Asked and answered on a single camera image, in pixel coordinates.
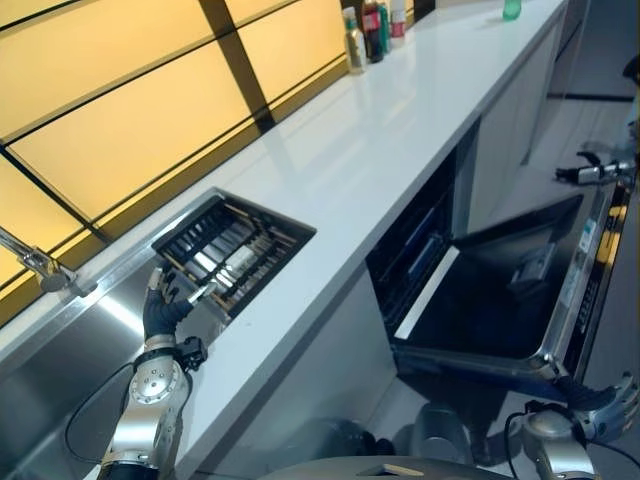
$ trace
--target kitchen counter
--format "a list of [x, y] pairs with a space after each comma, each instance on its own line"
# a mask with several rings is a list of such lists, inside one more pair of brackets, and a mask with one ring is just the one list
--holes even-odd
[[[336, 82], [82, 267], [97, 275], [212, 187], [317, 229], [209, 348], [183, 414], [178, 478], [233, 425], [565, 3], [525, 0], [509, 23], [502, 1], [436, 10], [402, 49]], [[3, 355], [58, 302], [47, 295], [3, 328]]]

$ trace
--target brown bottle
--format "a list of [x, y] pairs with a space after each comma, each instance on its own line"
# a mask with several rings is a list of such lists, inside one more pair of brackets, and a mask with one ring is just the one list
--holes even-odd
[[367, 57], [371, 63], [379, 62], [384, 58], [384, 46], [380, 38], [380, 9], [376, 0], [364, 0], [362, 2], [362, 29]]

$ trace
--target bottle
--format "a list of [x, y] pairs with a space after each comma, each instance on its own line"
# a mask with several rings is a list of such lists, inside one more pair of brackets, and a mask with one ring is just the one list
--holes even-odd
[[378, 4], [378, 12], [380, 13], [380, 43], [384, 53], [391, 51], [391, 31], [389, 28], [389, 10], [384, 2]]
[[380, 41], [380, 11], [376, 0], [364, 0], [362, 3], [362, 27], [367, 48], [367, 57], [371, 63], [384, 58], [384, 49]]
[[363, 73], [367, 66], [367, 52], [364, 46], [364, 35], [358, 29], [356, 9], [348, 7], [342, 10], [347, 32], [344, 36], [347, 52], [347, 65], [351, 73]]
[[407, 12], [404, 0], [391, 0], [391, 46], [398, 48], [404, 45], [404, 31], [407, 23]]
[[521, 0], [504, 0], [504, 10], [502, 10], [502, 18], [504, 20], [515, 20], [520, 16], [521, 10]]

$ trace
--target white cabinet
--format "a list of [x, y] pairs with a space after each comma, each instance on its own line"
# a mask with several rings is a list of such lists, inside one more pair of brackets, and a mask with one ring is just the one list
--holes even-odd
[[270, 380], [277, 386], [261, 392], [231, 429], [241, 430], [238, 437], [226, 449], [227, 442], [220, 442], [200, 470], [216, 479], [258, 478], [326, 456], [339, 420], [369, 421], [396, 367], [369, 272], [363, 270], [318, 319], [324, 325], [317, 335], [303, 339], [297, 355], [284, 362], [290, 370]]
[[491, 212], [509, 193], [518, 166], [529, 153], [553, 67], [557, 32], [556, 24], [482, 115], [468, 231], [487, 226]]

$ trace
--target dishwasher rack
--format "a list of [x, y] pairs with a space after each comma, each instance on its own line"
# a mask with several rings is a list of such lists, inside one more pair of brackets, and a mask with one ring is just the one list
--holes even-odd
[[217, 193], [153, 244], [235, 318], [315, 234], [311, 227]]

